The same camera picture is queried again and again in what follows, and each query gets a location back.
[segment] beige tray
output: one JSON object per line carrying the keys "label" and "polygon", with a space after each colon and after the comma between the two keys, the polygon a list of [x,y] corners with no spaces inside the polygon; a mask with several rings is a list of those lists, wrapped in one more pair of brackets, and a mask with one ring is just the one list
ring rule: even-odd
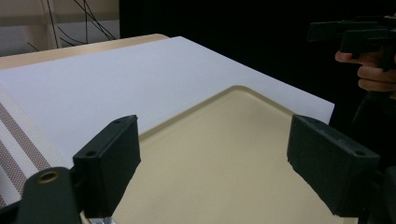
{"label": "beige tray", "polygon": [[140,135],[117,224],[336,224],[287,162],[292,112],[232,87]]}

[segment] black background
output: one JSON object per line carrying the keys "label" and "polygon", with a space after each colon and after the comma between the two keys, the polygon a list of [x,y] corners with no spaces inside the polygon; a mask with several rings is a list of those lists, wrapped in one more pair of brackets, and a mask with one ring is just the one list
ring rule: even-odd
{"label": "black background", "polygon": [[182,35],[334,103],[330,125],[347,133],[366,93],[357,84],[359,66],[335,61],[340,40],[307,42],[309,23],[393,13],[390,0],[120,0],[120,37]]}

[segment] striped cloth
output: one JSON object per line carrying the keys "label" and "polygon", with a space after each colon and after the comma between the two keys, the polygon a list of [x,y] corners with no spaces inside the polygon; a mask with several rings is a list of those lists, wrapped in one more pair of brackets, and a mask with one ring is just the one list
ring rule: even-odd
{"label": "striped cloth", "polygon": [[0,84],[0,208],[21,199],[27,178],[55,166],[69,167]]}

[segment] black curtain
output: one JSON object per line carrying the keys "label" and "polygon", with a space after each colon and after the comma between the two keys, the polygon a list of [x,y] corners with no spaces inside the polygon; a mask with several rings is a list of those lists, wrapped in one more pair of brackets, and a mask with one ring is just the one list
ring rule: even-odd
{"label": "black curtain", "polygon": [[334,60],[339,40],[306,41],[309,23],[393,14],[391,0],[120,0],[120,36],[184,36],[335,103],[330,125],[346,133],[365,95],[356,64]]}

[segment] hand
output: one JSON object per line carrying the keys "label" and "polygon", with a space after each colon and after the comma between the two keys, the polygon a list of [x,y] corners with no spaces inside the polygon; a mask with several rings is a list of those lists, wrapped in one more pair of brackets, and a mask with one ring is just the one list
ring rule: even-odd
{"label": "hand", "polygon": [[352,59],[351,53],[342,53],[339,50],[335,53],[335,60],[339,63],[359,63],[358,85],[367,91],[392,91],[390,98],[396,100],[396,69],[384,72],[379,68],[382,51],[362,53],[359,59]]}

